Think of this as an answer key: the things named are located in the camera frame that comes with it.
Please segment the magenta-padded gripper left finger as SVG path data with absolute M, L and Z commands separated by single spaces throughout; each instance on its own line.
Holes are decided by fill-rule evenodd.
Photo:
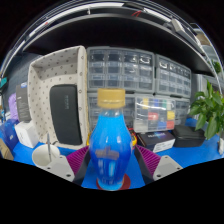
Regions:
M 74 184 L 81 185 L 86 175 L 89 162 L 89 147 L 85 146 L 68 156 L 60 155 L 45 170 Z

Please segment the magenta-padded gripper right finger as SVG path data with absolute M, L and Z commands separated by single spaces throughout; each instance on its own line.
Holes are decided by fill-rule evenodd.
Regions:
M 145 184 L 160 180 L 182 169 L 182 166 L 170 156 L 159 156 L 139 145 L 135 146 L 134 155 Z

